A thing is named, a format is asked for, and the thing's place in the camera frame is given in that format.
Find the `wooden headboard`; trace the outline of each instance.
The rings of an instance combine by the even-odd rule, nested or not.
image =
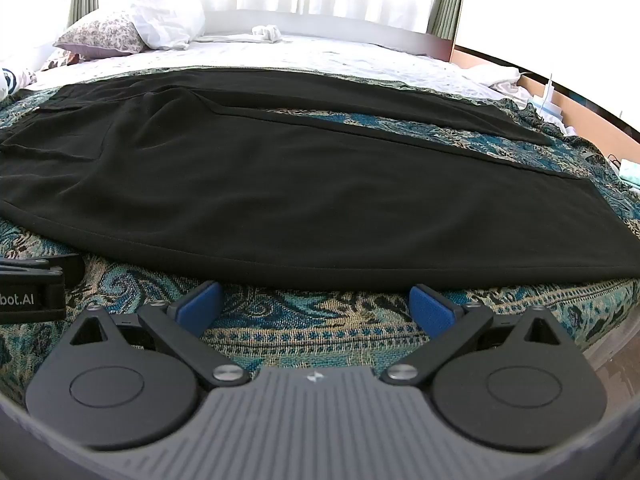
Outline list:
[[[294,14],[270,10],[208,10],[205,11],[205,34],[250,33],[255,25],[276,25],[282,34],[315,36],[332,40],[371,43],[417,56],[431,56],[449,61],[452,40],[432,34],[421,34],[379,23],[323,16]]]

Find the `black fabric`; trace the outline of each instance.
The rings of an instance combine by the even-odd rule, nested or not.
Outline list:
[[[112,82],[63,89],[0,134],[0,214],[124,262],[283,288],[640,276],[640,240],[587,179],[140,81],[116,100]]]
[[[163,72],[102,81],[60,90],[54,102],[76,99],[75,105],[126,99],[167,86],[206,90],[220,105],[242,108],[327,110],[436,124],[511,140],[550,145],[551,140],[516,124],[500,108],[427,92],[398,90],[318,74],[279,70],[210,68]]]

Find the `logo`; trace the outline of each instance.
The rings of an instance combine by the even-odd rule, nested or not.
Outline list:
[[[35,304],[33,293],[4,295],[0,293],[0,306],[33,306]]]
[[[319,383],[320,381],[324,380],[324,375],[322,375],[320,372],[313,372],[312,374],[306,376],[306,378],[312,383]]]

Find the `floral pillow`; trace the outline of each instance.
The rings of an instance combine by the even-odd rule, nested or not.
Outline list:
[[[124,10],[94,10],[69,27],[53,46],[86,59],[128,56],[146,45]]]

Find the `white pillow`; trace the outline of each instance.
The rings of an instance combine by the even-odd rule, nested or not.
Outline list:
[[[154,49],[184,50],[204,32],[200,0],[133,0],[130,16],[142,41]]]
[[[460,70],[467,79],[479,85],[491,86],[503,81],[517,83],[520,71],[514,66],[501,66],[494,63],[480,64]]]

